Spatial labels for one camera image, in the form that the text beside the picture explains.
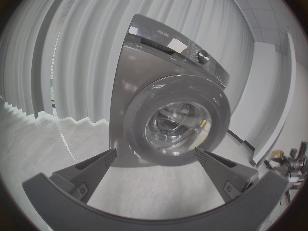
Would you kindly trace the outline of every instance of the gray floor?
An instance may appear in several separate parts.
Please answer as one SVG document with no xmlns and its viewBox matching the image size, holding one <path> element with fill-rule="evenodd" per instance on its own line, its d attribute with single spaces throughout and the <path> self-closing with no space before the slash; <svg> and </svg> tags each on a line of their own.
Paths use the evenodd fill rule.
<svg viewBox="0 0 308 231">
<path fill-rule="evenodd" d="M 44 112 L 35 120 L 0 99 L 0 174 L 15 201 L 39 229 L 47 230 L 47 225 L 21 183 L 39 172 L 49 176 L 108 150 L 108 136 L 106 121 L 75 122 Z M 252 152 L 229 134 L 214 153 L 251 167 L 248 161 Z M 259 171 L 261 177 L 266 169 L 260 167 Z M 111 167 L 88 204 L 126 217 L 166 219 L 201 213 L 224 202 L 195 162 L 180 167 Z"/>
</svg>

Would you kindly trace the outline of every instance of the washing machine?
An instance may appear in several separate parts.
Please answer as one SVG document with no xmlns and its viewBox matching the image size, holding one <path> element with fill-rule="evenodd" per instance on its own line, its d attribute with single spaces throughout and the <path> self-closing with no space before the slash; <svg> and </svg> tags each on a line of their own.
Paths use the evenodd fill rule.
<svg viewBox="0 0 308 231">
<path fill-rule="evenodd" d="M 112 90 L 113 167 L 179 166 L 225 136 L 229 74 L 176 30 L 136 14 L 126 33 Z"/>
</svg>

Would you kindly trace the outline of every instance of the white curtain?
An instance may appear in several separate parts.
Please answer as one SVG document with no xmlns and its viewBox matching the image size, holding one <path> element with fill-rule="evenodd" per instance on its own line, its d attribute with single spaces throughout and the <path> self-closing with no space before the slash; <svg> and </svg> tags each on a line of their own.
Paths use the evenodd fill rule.
<svg viewBox="0 0 308 231">
<path fill-rule="evenodd" d="M 1 36 L 0 95 L 26 114 L 52 114 L 53 67 L 58 117 L 109 121 L 117 62 L 136 13 L 209 52 L 230 74 L 225 93 L 236 108 L 254 40 L 233 0 L 24 0 Z"/>
</svg>

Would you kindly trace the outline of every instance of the white wall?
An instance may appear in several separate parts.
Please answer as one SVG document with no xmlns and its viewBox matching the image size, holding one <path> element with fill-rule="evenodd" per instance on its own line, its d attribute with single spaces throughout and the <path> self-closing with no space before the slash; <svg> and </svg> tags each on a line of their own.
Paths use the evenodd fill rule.
<svg viewBox="0 0 308 231">
<path fill-rule="evenodd" d="M 267 100 L 264 104 L 264 107 L 258 117 L 253 128 L 246 137 L 246 141 L 249 142 L 255 149 L 260 144 L 260 139 L 264 138 L 264 127 L 266 127 L 268 121 L 270 120 L 273 109 L 275 109 L 275 104 L 277 103 L 279 87 L 282 77 L 283 64 L 287 64 L 287 56 L 279 52 L 275 52 L 275 64 L 274 64 L 274 73 L 272 78 L 271 87 L 268 90 Z"/>
<path fill-rule="evenodd" d="M 296 84 L 288 117 L 272 150 L 286 155 L 291 148 L 299 149 L 301 141 L 308 141 L 308 69 L 296 62 Z"/>
<path fill-rule="evenodd" d="M 255 43 L 247 84 L 229 126 L 243 141 L 257 122 L 267 101 L 274 76 L 275 56 L 275 45 Z"/>
<path fill-rule="evenodd" d="M 259 119 L 261 122 L 256 123 L 259 132 L 248 136 L 247 141 L 253 143 L 255 148 L 252 159 L 256 164 L 264 161 L 267 152 L 275 144 L 292 104 L 296 82 L 296 60 L 290 33 L 288 33 L 287 55 L 282 56 L 280 69 L 276 78 L 278 81 L 272 82 L 274 86 L 269 90 L 268 102 L 263 108 L 265 113 Z"/>
</svg>

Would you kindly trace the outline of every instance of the washing machine door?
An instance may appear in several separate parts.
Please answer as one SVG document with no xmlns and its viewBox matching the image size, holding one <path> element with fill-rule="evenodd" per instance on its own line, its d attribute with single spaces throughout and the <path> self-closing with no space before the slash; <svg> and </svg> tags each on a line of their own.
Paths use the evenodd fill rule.
<svg viewBox="0 0 308 231">
<path fill-rule="evenodd" d="M 195 147 L 212 151 L 225 136 L 229 102 L 210 78 L 173 75 L 140 91 L 129 104 L 123 132 L 130 149 L 154 164 L 196 160 Z"/>
</svg>

